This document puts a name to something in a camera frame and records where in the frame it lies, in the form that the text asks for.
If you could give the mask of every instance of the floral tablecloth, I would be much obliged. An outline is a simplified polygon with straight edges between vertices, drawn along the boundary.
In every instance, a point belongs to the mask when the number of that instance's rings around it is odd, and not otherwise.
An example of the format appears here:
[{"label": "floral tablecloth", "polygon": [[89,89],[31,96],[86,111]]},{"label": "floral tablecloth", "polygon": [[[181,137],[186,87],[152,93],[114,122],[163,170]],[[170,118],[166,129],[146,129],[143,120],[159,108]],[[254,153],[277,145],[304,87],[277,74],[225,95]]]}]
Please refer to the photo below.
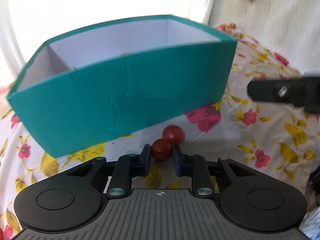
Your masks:
[{"label": "floral tablecloth", "polygon": [[[241,33],[234,24],[217,28],[238,39],[228,84],[220,101],[58,159],[46,153],[30,136],[4,99],[8,88],[2,87],[0,239],[10,239],[21,230],[12,203],[22,189],[97,156],[114,161],[121,155],[138,154],[144,144],[160,138],[169,124],[184,130],[185,141],[181,148],[185,154],[201,154],[210,161],[230,157],[304,193],[315,157],[319,116],[289,105],[254,103],[246,92],[251,79],[285,79],[298,77],[300,73],[281,55]],[[189,178],[175,176],[172,161],[163,165],[153,163],[146,178],[135,179],[132,183],[132,187],[147,188],[190,186]]]}]

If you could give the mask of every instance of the white wall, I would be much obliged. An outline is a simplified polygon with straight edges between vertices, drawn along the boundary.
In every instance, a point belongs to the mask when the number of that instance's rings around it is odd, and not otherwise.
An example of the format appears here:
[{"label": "white wall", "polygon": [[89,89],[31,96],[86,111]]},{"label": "white wall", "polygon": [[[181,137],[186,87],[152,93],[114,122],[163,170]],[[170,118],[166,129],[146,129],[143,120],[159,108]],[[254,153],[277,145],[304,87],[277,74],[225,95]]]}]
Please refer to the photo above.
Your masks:
[{"label": "white wall", "polygon": [[320,72],[320,0],[215,0],[210,25],[229,21],[302,72]]}]

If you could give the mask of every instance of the tomato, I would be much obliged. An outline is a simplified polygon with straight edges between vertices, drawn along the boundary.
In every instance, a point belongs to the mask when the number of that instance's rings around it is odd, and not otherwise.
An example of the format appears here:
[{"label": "tomato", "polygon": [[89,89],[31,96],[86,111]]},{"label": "tomato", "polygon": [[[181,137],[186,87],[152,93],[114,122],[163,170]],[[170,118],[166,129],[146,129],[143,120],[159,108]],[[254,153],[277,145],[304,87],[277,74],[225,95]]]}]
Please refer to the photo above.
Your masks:
[{"label": "tomato", "polygon": [[151,157],[158,162],[167,161],[172,157],[172,145],[165,139],[158,139],[151,145]]},{"label": "tomato", "polygon": [[177,125],[169,125],[164,128],[162,138],[168,140],[171,144],[180,144],[183,141],[183,130]]}]

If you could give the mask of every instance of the green cardboard box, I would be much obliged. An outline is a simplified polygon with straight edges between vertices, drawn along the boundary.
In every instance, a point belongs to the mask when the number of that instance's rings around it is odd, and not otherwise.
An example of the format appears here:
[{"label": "green cardboard box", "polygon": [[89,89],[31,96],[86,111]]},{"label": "green cardboard box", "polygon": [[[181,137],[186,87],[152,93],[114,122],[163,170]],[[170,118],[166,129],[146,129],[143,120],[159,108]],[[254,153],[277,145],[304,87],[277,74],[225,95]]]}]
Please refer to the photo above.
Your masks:
[{"label": "green cardboard box", "polygon": [[236,44],[173,15],[90,25],[42,44],[7,99],[60,157],[221,99]]}]

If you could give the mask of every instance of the gray ribbed plate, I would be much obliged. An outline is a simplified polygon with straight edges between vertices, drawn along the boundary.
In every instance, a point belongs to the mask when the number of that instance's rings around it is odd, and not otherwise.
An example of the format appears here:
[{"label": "gray ribbed plate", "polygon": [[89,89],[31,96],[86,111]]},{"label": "gray ribbed plate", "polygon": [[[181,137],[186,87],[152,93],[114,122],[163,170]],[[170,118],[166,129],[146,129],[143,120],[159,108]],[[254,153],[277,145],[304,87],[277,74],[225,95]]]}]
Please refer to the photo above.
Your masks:
[{"label": "gray ribbed plate", "polygon": [[109,201],[101,215],[72,232],[45,234],[29,228],[16,240],[307,240],[298,229],[278,234],[246,231],[226,220],[211,200],[187,189],[135,189]]}]

